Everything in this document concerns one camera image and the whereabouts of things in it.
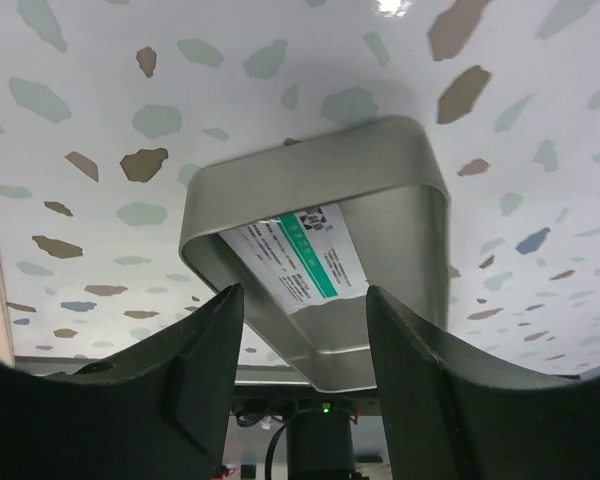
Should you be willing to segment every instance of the teal stripe on label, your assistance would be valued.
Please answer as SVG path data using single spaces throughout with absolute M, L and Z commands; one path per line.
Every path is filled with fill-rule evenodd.
M 300 261 L 307 269 L 316 288 L 320 291 L 323 298 L 337 297 L 338 292 L 329 280 L 329 276 L 318 259 L 315 250 L 309 243 L 307 236 L 304 234 L 302 225 L 298 222 L 295 215 L 283 215 L 280 217 L 280 229 L 284 236 L 293 247 L 300 258 Z

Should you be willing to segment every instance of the black cylinder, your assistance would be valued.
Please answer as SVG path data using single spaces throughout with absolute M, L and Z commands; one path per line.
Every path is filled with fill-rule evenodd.
M 343 411 L 297 415 L 287 427 L 289 480 L 349 480 L 355 461 L 351 422 Z

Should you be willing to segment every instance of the qr code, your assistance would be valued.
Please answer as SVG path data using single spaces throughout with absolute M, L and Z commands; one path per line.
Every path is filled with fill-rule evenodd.
M 304 214 L 299 215 L 299 218 L 305 230 L 322 230 L 327 223 L 320 207 L 307 208 Z

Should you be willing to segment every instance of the sticker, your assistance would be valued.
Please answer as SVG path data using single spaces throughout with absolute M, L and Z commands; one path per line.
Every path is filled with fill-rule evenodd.
M 356 298 L 369 282 L 337 204 L 221 232 L 287 314 Z

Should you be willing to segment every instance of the gray tray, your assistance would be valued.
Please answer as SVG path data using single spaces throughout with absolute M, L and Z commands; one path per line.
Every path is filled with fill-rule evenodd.
M 317 390 L 374 388 L 364 296 L 287 314 L 219 232 L 338 203 L 370 284 L 446 328 L 448 195 L 422 127 L 393 117 L 201 169 L 183 262 L 212 289 L 241 283 L 245 320 Z

